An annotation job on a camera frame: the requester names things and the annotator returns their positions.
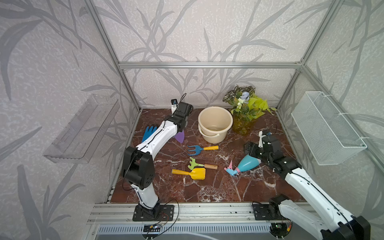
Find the blue gardening glove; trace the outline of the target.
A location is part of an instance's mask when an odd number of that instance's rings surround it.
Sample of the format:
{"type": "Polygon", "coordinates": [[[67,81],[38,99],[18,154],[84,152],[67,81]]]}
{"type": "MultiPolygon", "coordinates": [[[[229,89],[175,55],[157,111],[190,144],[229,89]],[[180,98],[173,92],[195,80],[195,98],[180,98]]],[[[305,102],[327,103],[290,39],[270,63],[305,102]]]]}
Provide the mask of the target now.
{"type": "Polygon", "coordinates": [[[145,132],[144,132],[144,135],[143,135],[143,138],[142,138],[142,143],[145,142],[156,130],[157,130],[157,126],[147,126],[146,129],[145,129],[145,132]]]}

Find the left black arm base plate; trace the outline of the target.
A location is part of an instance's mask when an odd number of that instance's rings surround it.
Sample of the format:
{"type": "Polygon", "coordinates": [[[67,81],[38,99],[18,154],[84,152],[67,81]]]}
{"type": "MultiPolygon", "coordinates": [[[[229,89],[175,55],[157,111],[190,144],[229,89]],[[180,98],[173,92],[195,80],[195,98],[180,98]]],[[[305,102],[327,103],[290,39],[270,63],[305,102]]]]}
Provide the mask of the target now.
{"type": "Polygon", "coordinates": [[[172,221],[174,218],[175,206],[174,205],[160,205],[157,204],[153,209],[147,209],[141,205],[135,207],[133,221],[134,222],[151,222],[172,221]]]}

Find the blue fork yellow handle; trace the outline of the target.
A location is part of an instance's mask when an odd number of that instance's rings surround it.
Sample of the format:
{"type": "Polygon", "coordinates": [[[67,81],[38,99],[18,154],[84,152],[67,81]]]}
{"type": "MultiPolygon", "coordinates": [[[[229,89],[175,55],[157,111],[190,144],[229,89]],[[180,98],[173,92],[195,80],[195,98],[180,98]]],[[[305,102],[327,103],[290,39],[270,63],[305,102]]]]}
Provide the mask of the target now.
{"type": "Polygon", "coordinates": [[[210,147],[200,147],[200,146],[188,146],[188,152],[189,156],[197,156],[199,155],[202,151],[214,151],[218,150],[219,146],[210,146],[210,147]]]}

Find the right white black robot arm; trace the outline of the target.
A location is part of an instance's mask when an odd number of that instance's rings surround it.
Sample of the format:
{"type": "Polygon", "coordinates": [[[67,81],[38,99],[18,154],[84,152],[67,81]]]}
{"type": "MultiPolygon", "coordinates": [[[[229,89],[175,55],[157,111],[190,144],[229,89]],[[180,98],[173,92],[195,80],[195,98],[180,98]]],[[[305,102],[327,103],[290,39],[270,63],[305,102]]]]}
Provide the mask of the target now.
{"type": "Polygon", "coordinates": [[[362,216],[356,217],[333,200],[291,157],[284,156],[279,140],[263,136],[259,143],[247,142],[246,157],[265,164],[291,185],[315,210],[316,215],[302,209],[285,195],[269,200],[269,212],[276,219],[281,217],[310,233],[318,240],[369,240],[371,225],[362,216]]]}

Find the teal spray bottle pink trigger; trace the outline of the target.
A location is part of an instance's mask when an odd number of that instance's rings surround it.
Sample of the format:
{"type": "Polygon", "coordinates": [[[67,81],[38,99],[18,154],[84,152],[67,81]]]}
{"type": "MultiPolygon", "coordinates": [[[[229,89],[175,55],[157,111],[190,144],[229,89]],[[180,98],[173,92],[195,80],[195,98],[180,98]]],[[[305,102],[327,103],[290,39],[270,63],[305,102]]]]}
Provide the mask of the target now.
{"type": "Polygon", "coordinates": [[[261,163],[262,161],[260,159],[246,155],[236,168],[233,168],[233,161],[230,161],[229,166],[225,167],[224,170],[231,176],[235,176],[239,173],[250,171],[258,167],[261,163]]]}

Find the green potted plant glass vase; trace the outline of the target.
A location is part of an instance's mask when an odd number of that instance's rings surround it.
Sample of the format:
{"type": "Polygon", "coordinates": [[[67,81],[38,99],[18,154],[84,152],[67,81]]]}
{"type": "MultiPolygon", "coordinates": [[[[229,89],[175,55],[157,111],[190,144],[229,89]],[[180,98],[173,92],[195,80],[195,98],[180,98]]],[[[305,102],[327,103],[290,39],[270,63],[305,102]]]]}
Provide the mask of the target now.
{"type": "Polygon", "coordinates": [[[247,135],[254,122],[266,112],[273,114],[277,109],[270,107],[267,100],[255,94],[252,86],[235,86],[223,97],[223,102],[232,106],[233,131],[239,135],[247,135]]]}

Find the cream plastic bucket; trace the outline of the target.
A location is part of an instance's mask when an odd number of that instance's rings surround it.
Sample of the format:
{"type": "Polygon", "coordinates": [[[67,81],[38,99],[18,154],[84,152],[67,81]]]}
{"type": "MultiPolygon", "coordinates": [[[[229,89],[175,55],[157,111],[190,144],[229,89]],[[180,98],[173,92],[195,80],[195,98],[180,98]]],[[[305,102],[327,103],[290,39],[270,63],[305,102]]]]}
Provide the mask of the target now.
{"type": "Polygon", "coordinates": [[[232,125],[232,114],[221,107],[208,107],[198,116],[199,132],[211,144],[221,143],[232,125]]]}

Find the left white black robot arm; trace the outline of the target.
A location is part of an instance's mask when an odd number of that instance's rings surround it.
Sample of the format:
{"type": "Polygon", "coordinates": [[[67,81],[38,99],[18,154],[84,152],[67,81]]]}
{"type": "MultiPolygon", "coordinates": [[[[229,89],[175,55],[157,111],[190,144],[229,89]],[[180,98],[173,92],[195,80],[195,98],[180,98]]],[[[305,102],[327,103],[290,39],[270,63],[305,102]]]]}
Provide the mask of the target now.
{"type": "Polygon", "coordinates": [[[153,186],[154,159],[171,138],[184,130],[193,109],[191,104],[180,102],[176,110],[167,116],[144,142],[125,149],[123,177],[135,190],[139,198],[139,207],[153,215],[160,210],[159,198],[153,186]]]}

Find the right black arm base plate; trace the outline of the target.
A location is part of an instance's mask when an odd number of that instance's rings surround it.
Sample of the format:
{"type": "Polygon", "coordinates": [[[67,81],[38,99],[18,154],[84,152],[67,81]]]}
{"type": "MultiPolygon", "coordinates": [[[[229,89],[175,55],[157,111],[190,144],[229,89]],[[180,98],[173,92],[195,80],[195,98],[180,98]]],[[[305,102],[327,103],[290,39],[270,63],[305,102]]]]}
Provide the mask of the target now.
{"type": "Polygon", "coordinates": [[[278,206],[274,203],[252,202],[252,208],[256,221],[279,221],[284,219],[278,206]]]}

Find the purple trowel pink handle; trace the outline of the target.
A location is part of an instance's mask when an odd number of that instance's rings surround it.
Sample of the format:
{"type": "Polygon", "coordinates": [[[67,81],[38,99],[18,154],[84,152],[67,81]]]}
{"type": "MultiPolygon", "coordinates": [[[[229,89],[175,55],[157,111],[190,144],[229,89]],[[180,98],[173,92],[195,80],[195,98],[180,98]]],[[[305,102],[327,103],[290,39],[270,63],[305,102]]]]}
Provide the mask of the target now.
{"type": "Polygon", "coordinates": [[[178,132],[174,138],[179,142],[179,143],[183,143],[184,142],[184,139],[185,139],[185,133],[184,131],[181,131],[181,132],[178,132]]]}

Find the aluminium frame rail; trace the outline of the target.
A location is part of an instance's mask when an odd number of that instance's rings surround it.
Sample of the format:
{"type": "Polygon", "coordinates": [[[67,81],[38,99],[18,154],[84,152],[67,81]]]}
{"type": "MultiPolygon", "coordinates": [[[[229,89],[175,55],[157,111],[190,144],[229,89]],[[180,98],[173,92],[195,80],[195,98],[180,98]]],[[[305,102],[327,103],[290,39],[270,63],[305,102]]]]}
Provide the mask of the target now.
{"type": "Polygon", "coordinates": [[[299,69],[302,65],[294,62],[122,62],[125,69],[299,69]]]}

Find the green rake wooden handle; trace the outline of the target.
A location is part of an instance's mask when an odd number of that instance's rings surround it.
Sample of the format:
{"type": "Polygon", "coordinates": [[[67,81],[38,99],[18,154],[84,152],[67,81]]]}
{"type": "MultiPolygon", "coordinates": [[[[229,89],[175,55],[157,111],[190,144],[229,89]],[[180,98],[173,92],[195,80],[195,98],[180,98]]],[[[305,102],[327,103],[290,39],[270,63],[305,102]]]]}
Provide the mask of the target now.
{"type": "Polygon", "coordinates": [[[196,167],[203,167],[203,168],[212,169],[212,170],[217,170],[218,169],[218,166],[216,166],[216,165],[199,164],[199,163],[196,162],[196,160],[194,158],[190,157],[188,168],[192,171],[196,167]]]}

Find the yellow shovel yellow handle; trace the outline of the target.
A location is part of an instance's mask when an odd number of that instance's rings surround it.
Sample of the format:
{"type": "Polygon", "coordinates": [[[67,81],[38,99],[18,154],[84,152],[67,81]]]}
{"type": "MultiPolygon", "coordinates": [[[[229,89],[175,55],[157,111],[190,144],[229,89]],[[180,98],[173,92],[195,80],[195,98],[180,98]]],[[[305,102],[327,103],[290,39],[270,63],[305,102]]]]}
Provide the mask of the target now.
{"type": "Polygon", "coordinates": [[[206,178],[206,169],[196,168],[196,169],[193,169],[191,172],[173,169],[172,174],[190,176],[191,179],[193,180],[204,180],[206,178]]]}

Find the clear acrylic wall shelf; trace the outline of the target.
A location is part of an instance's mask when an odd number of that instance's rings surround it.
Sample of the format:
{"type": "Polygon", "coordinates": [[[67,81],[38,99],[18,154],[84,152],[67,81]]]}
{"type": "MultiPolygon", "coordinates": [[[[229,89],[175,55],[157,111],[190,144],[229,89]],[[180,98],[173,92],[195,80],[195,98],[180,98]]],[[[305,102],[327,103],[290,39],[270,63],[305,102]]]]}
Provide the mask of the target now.
{"type": "Polygon", "coordinates": [[[43,156],[56,164],[87,164],[120,106],[117,99],[90,95],[43,156]]]}

